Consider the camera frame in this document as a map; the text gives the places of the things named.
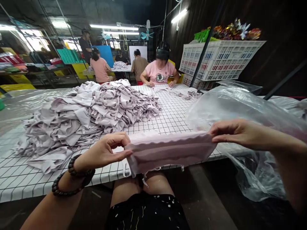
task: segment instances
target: hand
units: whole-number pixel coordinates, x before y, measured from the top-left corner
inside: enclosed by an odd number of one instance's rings
[[[170,83],[169,83],[169,87],[172,87],[172,86],[174,86],[176,84],[176,81],[171,81]]]
[[[107,134],[92,148],[76,159],[74,168],[77,172],[86,171],[101,168],[113,162],[122,161],[130,156],[132,152],[130,150],[124,150],[114,154],[112,149],[119,146],[124,147],[129,143],[130,139],[126,132]]]
[[[145,83],[147,86],[154,87],[154,83],[152,81],[148,81]]]
[[[209,133],[213,136],[213,143],[237,143],[253,150],[306,149],[306,144],[295,137],[244,119],[216,122],[212,125]]]

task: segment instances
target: pink fabric mask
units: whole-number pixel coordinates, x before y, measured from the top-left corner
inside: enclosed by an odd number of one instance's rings
[[[216,148],[204,131],[159,135],[155,131],[129,136],[125,146],[133,153],[127,158],[132,177],[164,165],[188,166],[208,159]]]

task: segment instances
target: brown shirt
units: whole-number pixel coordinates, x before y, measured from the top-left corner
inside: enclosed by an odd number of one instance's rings
[[[134,70],[135,79],[137,81],[141,81],[141,73],[145,70],[147,65],[148,62],[143,57],[137,57],[133,60],[131,69]]]

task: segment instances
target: white board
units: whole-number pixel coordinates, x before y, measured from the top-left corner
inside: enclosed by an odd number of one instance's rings
[[[132,64],[133,60],[135,59],[134,51],[136,49],[139,49],[140,52],[141,52],[141,57],[143,57],[147,60],[147,46],[129,46],[129,54],[130,54],[131,64]]]

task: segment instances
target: black beaded bracelet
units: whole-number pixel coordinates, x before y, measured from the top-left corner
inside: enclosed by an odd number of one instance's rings
[[[77,172],[75,169],[74,169],[74,163],[75,163],[75,160],[81,156],[81,154],[79,155],[76,155],[74,156],[70,162],[69,162],[69,165],[68,165],[68,172],[72,175],[72,176],[75,176],[75,177],[86,177],[87,175],[91,174],[93,169],[90,169],[86,172]]]
[[[60,179],[62,178],[62,176],[64,175],[64,173],[62,173],[62,174],[59,175],[59,176],[55,179],[55,181],[53,182],[53,184],[52,184],[52,193],[53,193],[53,195],[55,195],[55,196],[73,196],[73,195],[76,195],[78,192],[80,192],[82,189],[84,189],[84,187],[87,186],[87,185],[91,182],[91,180],[92,180],[94,174],[95,174],[95,169],[91,170],[91,173],[88,174],[88,175],[84,178],[84,180],[83,180],[82,185],[81,185],[80,188],[77,188],[76,190],[70,191],[70,192],[63,192],[63,191],[61,191],[61,190],[59,189],[59,181],[60,181]]]
[[[80,188],[71,191],[71,192],[63,192],[59,190],[59,181],[62,178],[62,176],[64,175],[64,173],[62,173],[61,175],[59,175],[57,177],[57,179],[55,179],[55,181],[52,184],[52,193],[55,196],[73,196],[76,195],[78,192],[80,192],[82,189],[84,189],[84,186],[81,186]]]

